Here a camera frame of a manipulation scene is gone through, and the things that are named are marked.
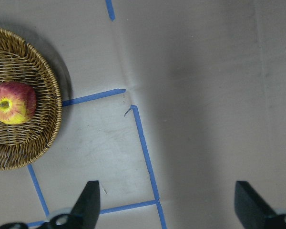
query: apple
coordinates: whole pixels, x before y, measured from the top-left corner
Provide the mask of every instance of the apple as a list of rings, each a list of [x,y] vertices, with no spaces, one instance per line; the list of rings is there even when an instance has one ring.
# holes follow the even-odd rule
[[[29,121],[35,114],[36,94],[24,83],[0,83],[0,121],[17,125]]]

